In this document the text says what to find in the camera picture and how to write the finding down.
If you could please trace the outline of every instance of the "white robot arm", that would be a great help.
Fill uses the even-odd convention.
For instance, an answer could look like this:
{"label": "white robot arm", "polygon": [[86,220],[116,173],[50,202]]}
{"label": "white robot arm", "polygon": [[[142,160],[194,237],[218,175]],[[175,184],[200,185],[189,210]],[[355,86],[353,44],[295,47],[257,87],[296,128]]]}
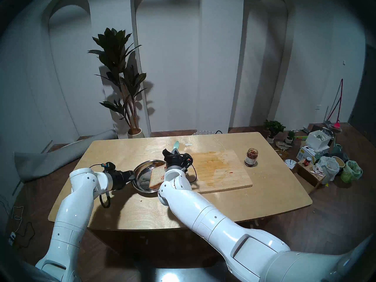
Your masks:
{"label": "white robot arm", "polygon": [[225,259],[229,271],[243,282],[339,281],[363,253],[371,236],[344,255],[292,252],[277,237],[243,228],[223,215],[185,177],[192,164],[187,155],[164,151],[167,171],[158,190],[162,204]]}
{"label": "white robot arm", "polygon": [[35,265],[59,281],[81,281],[76,273],[77,255],[94,199],[106,194],[110,201],[108,192],[122,189],[133,178],[132,171],[117,171],[112,163],[102,167],[104,172],[82,168],[69,174],[71,194],[61,202],[47,254]]}

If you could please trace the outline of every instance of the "jar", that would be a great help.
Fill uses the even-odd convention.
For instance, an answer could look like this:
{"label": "jar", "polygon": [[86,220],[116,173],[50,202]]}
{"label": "jar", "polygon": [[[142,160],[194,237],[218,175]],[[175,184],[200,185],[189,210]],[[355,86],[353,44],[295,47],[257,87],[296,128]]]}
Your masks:
{"label": "jar", "polygon": [[247,156],[246,156],[246,159],[244,160],[244,163],[246,164],[246,166],[251,167],[256,163],[257,157],[258,157],[257,149],[250,148],[247,151]]}
{"label": "jar", "polygon": [[304,160],[304,162],[303,162],[303,165],[306,167],[306,166],[308,166],[310,163],[311,163],[311,158],[308,156],[308,157],[306,157],[306,159]]}

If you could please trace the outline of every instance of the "small potted plant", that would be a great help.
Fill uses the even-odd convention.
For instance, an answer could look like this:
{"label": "small potted plant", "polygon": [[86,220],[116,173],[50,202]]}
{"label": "small potted plant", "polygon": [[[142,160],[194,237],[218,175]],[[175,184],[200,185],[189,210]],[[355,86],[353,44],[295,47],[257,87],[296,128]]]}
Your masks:
{"label": "small potted plant", "polygon": [[290,130],[285,138],[285,143],[292,144],[294,140],[295,132]]}
{"label": "small potted plant", "polygon": [[274,142],[274,137],[278,134],[278,132],[283,132],[283,130],[286,128],[286,126],[283,126],[278,121],[266,121],[264,122],[265,128],[270,131],[270,135],[267,137],[268,143]]}
{"label": "small potted plant", "polygon": [[122,117],[120,120],[125,120],[129,126],[128,138],[142,138],[144,134],[141,128],[138,127],[137,110],[136,110],[136,96],[144,89],[140,90],[140,84],[145,80],[145,73],[137,73],[132,66],[128,66],[126,58],[138,47],[138,45],[131,50],[133,43],[125,48],[131,34],[126,34],[125,30],[116,31],[106,28],[104,34],[98,34],[98,38],[93,37],[96,44],[103,48],[102,50],[89,50],[88,53],[98,55],[99,60],[110,71],[106,73],[107,77],[100,76],[109,80],[119,88],[121,99],[110,101],[103,101],[100,103],[106,108],[119,113]]}

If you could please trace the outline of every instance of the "small plate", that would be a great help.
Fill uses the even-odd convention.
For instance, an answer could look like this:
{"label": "small plate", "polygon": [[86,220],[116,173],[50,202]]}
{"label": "small plate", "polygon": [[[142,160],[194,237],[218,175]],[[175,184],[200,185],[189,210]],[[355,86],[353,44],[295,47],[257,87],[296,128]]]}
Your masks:
{"label": "small plate", "polygon": [[285,160],[285,164],[288,166],[290,170],[292,170],[296,165],[296,161],[294,161],[293,159],[287,159]]}
{"label": "small plate", "polygon": [[283,141],[276,141],[276,146],[278,146],[280,149],[286,150],[286,149],[289,149],[290,146],[292,146],[292,145],[287,144]]}
{"label": "small plate", "polygon": [[149,189],[150,177],[152,175],[152,169],[165,165],[165,161],[159,159],[152,159],[150,161],[143,162],[139,164],[134,170],[135,178],[132,181],[133,187],[141,193],[154,193],[157,192],[159,188]]}

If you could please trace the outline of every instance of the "toast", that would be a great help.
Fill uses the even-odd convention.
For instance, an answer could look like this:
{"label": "toast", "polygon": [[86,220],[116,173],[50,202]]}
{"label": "toast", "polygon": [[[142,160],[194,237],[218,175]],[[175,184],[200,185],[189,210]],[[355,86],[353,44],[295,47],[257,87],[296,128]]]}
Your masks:
{"label": "toast", "polygon": [[166,166],[160,165],[152,169],[152,175],[150,176],[149,189],[156,189],[161,186],[164,181],[164,174]]}

